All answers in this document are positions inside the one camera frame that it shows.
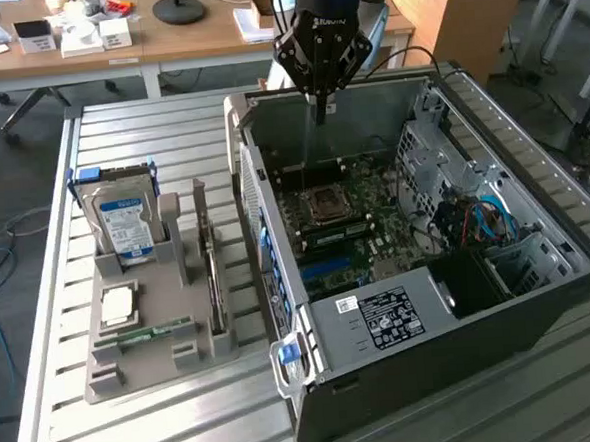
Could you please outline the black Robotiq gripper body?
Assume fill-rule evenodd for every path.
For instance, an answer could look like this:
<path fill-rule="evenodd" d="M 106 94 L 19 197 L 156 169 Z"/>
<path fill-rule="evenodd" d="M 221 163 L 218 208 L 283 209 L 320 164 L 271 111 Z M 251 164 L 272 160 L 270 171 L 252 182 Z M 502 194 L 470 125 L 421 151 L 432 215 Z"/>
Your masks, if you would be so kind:
<path fill-rule="evenodd" d="M 317 36 L 325 30 L 344 30 L 352 26 L 360 30 L 357 14 L 360 0 L 296 0 L 294 23 L 308 35 L 309 47 L 315 65 L 316 86 L 320 90 Z"/>

